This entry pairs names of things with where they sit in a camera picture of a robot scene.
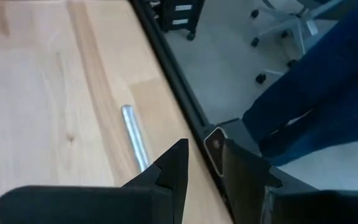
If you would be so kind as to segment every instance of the wooden table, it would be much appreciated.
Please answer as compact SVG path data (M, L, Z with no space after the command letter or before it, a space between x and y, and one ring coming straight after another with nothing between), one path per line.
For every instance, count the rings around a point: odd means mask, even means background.
M131 4L0 1L0 195L136 176L124 104L151 161L190 139L184 223L231 222Z

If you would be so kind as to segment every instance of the black metal frame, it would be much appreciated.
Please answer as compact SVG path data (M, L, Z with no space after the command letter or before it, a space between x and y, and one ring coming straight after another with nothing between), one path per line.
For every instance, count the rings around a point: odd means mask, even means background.
M142 24L154 53L157 56L165 78L168 80L170 88L172 89L182 113L185 116L209 173L211 174L227 209L231 213L226 191L223 186L223 180L214 171L214 167L208 158L206 149L204 148L203 141L213 130L214 125L208 122L167 41L165 40L162 31L154 18L152 18L151 13L148 12L149 9L146 2L144 2L144 0L129 0L129 2L132 4L132 7Z

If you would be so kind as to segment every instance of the blue jeans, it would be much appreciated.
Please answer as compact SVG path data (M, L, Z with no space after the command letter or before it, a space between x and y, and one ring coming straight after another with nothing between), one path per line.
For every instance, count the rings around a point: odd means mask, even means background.
M266 90L242 120L275 166L358 141L358 7Z

